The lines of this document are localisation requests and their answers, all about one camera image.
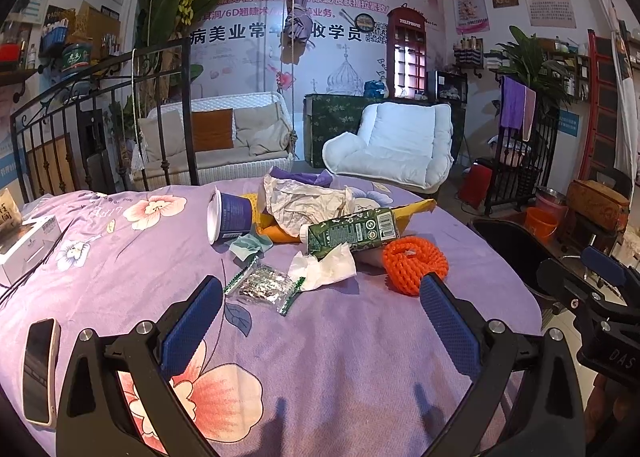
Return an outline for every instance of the blue gripper pad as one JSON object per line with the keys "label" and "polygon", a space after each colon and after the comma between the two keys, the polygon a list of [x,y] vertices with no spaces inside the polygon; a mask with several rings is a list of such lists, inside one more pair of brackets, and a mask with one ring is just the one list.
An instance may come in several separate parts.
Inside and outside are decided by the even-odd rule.
{"label": "blue gripper pad", "polygon": [[481,373],[478,340],[429,275],[420,282],[420,304],[458,372],[475,381]]}
{"label": "blue gripper pad", "polygon": [[222,307],[222,284],[211,277],[162,344],[160,373],[169,381],[182,374]]}
{"label": "blue gripper pad", "polygon": [[580,262],[594,271],[598,276],[616,287],[623,287],[626,282],[625,268],[617,260],[607,257],[593,246],[587,246],[580,254]]}

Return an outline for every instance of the brown suitcase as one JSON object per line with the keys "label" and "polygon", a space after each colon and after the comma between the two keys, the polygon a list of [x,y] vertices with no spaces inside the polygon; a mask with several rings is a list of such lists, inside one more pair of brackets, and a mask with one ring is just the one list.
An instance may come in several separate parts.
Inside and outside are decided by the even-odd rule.
{"label": "brown suitcase", "polygon": [[606,231],[624,231],[629,219],[629,199],[603,184],[574,180],[566,193],[569,208]]}

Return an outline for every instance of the white box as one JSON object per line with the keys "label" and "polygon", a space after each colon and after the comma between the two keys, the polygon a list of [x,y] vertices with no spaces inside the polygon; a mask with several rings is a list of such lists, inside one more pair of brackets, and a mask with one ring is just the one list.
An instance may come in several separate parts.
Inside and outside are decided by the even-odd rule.
{"label": "white box", "polygon": [[0,239],[0,286],[11,287],[47,256],[60,237],[54,215],[24,221],[20,227]]}

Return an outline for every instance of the green carton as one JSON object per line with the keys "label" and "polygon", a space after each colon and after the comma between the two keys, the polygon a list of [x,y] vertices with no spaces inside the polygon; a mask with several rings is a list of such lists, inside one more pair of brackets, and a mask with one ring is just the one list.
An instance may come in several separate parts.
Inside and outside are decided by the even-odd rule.
{"label": "green carton", "polygon": [[399,236],[391,208],[377,208],[309,225],[306,246],[309,255],[320,260],[342,243],[348,243],[351,251],[362,251],[384,246]]}

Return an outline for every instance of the metal screw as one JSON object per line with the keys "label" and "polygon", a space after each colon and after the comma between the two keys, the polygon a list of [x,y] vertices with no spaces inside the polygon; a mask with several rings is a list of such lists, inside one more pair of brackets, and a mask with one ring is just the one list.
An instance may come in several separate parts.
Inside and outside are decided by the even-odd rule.
{"label": "metal screw", "polygon": [[82,329],[80,331],[80,334],[78,335],[78,338],[80,339],[81,342],[86,342],[90,340],[91,336],[93,335],[94,335],[94,332],[91,329]]}
{"label": "metal screw", "polygon": [[154,328],[154,325],[145,320],[144,322],[140,322],[138,325],[136,325],[136,332],[138,334],[147,334],[149,332],[151,332],[151,329]]}
{"label": "metal screw", "polygon": [[562,338],[564,338],[562,331],[560,329],[556,329],[555,327],[549,329],[549,336],[551,336],[552,340],[556,340],[557,342],[562,341]]}
{"label": "metal screw", "polygon": [[504,326],[504,323],[500,320],[491,320],[491,322],[489,322],[489,331],[494,334],[502,334],[505,329],[506,327]]}

